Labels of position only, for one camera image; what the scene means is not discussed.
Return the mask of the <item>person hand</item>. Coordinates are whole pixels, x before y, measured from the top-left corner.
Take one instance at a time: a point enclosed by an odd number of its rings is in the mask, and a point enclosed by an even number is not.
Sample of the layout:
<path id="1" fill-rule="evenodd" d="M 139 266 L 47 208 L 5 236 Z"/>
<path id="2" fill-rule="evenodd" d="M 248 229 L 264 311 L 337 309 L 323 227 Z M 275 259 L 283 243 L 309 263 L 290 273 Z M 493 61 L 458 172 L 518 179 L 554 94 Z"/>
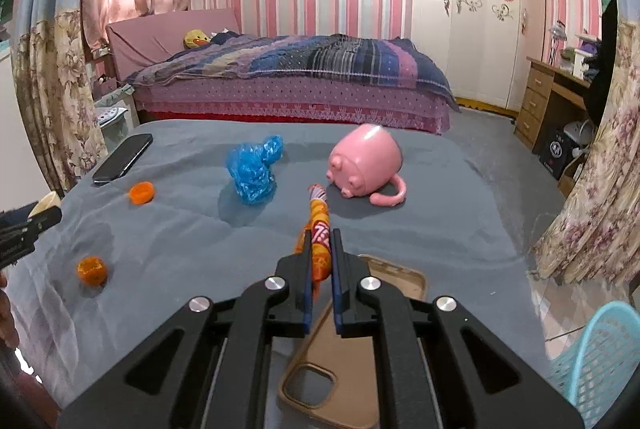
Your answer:
<path id="1" fill-rule="evenodd" d="M 0 331 L 1 340 L 10 348 L 16 349 L 20 344 L 20 336 L 18 336 L 15 328 L 14 317 L 11 311 L 9 297 L 6 294 L 6 285 L 8 278 L 4 272 L 0 273 Z"/>

